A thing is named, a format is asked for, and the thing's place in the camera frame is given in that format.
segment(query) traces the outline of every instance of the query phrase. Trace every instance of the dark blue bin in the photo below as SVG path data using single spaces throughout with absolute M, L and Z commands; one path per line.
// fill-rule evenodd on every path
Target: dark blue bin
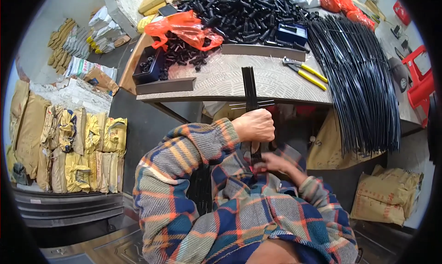
M 143 72 L 140 64 L 146 62 L 147 58 L 150 56 L 155 56 L 153 58 L 152 65 L 148 72 Z M 138 60 L 137 67 L 132 74 L 132 79 L 135 84 L 147 84 L 151 82 L 158 81 L 160 79 L 161 71 L 164 68 L 164 50 L 162 47 L 154 49 L 152 46 L 146 47 L 141 53 L 140 60 Z

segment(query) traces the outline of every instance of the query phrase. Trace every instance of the shirt sleeve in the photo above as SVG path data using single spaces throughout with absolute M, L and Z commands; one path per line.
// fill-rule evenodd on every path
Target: shirt sleeve
M 141 159 L 133 196 L 149 263 L 203 261 L 217 237 L 216 214 L 199 218 L 195 203 L 186 198 L 189 179 L 201 164 L 221 163 L 238 142 L 227 118 L 191 123 L 170 131 Z
M 356 237 L 349 223 L 348 213 L 321 179 L 309 176 L 299 187 L 302 199 L 317 208 L 331 240 L 331 252 L 339 263 L 353 263 L 358 255 Z

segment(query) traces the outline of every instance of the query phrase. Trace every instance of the table leg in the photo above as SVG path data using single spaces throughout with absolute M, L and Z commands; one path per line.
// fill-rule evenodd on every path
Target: table leg
M 176 112 L 172 111 L 171 109 L 169 109 L 168 107 L 164 106 L 162 103 L 150 103 L 150 104 L 151 104 L 151 106 L 164 112 L 165 114 L 169 115 L 170 117 L 175 118 L 176 120 L 178 120 L 179 122 L 181 122 L 183 124 L 191 123 L 189 120 L 185 119 L 184 117 L 182 117 L 178 113 L 176 113 Z

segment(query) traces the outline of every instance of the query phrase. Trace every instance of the hand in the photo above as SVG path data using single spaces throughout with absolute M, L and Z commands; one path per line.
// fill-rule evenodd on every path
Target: hand
M 270 142 L 275 138 L 272 114 L 263 108 L 241 115 L 232 124 L 241 142 Z
M 297 187 L 300 187 L 308 178 L 307 174 L 302 173 L 292 163 L 274 153 L 262 153 L 261 158 L 263 162 L 255 164 L 255 167 L 261 168 L 261 172 L 268 170 L 282 172 L 288 175 Z

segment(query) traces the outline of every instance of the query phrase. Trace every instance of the plaid jacket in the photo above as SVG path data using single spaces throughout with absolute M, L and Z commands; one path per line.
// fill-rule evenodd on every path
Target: plaid jacket
M 358 248 L 348 213 L 322 180 L 310 176 L 298 198 L 295 187 L 273 174 L 253 177 L 236 153 L 238 142 L 228 119 L 192 123 L 170 131 L 141 159 L 133 195 L 144 231 L 144 258 L 149 263 L 226 263 L 230 258 L 232 263 L 235 254 L 245 262 L 261 242 L 280 238 L 293 242 L 300 256 L 313 251 L 324 262 L 353 263 Z M 279 154 L 305 168 L 293 148 Z M 199 217 L 186 191 L 202 163 L 217 166 L 213 212 Z

